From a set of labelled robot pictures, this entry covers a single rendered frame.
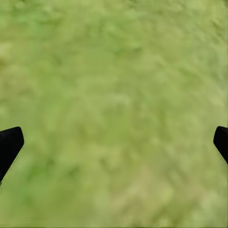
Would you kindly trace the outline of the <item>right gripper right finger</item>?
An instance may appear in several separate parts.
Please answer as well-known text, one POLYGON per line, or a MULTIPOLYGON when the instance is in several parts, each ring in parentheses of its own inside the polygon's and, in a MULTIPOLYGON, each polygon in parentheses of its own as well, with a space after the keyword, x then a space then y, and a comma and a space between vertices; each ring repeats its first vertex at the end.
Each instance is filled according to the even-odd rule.
POLYGON ((217 127, 213 142, 228 164, 228 128, 217 127))

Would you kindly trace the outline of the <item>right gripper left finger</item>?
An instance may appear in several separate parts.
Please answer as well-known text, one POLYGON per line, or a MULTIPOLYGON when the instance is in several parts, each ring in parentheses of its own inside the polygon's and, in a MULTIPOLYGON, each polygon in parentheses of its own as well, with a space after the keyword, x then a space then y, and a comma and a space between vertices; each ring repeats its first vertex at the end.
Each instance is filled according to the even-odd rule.
POLYGON ((0 132, 0 182, 23 145, 23 132, 19 126, 0 132))

